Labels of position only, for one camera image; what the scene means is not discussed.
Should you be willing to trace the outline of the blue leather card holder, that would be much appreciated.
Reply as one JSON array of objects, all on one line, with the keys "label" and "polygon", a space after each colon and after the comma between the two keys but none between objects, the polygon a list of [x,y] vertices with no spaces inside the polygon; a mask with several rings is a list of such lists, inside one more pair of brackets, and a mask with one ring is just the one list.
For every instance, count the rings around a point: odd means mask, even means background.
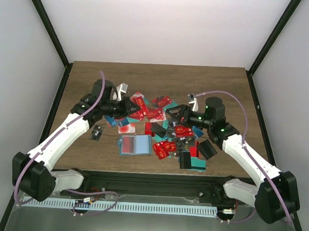
[{"label": "blue leather card holder", "polygon": [[152,142],[149,135],[125,135],[134,137],[134,152],[131,155],[126,155],[121,151],[122,137],[120,136],[117,141],[120,156],[137,156],[137,155],[150,155],[152,153]]}]

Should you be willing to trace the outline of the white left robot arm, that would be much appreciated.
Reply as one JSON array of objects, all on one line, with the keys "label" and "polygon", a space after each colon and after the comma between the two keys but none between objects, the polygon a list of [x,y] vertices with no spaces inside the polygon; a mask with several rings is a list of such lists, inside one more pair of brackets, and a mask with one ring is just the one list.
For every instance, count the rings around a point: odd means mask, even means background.
[{"label": "white left robot arm", "polygon": [[72,189],[78,196],[90,193],[91,184],[75,170],[53,171],[64,152],[81,135],[88,132],[103,116],[121,119],[140,110],[127,96],[125,83],[114,86],[105,79],[94,83],[92,92],[73,106],[63,123],[37,147],[24,154],[17,153],[12,160],[14,197],[23,191],[42,202],[52,193]]}]

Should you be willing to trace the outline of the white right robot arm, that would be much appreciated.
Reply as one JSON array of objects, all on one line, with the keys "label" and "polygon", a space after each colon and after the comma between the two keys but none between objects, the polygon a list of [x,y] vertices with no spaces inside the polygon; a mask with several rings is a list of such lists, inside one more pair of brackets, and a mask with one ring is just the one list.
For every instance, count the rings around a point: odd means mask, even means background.
[{"label": "white right robot arm", "polygon": [[204,159],[215,156],[215,147],[218,147],[253,180],[250,184],[230,178],[215,189],[216,200],[225,204],[233,198],[248,204],[268,224],[282,219],[291,222],[291,215],[300,209],[298,185],[292,172],[282,172],[250,147],[245,136],[226,121],[221,98],[207,98],[203,113],[197,111],[197,96],[191,95],[191,98],[189,105],[169,107],[166,113],[184,128],[207,131],[208,139],[197,146]]}]

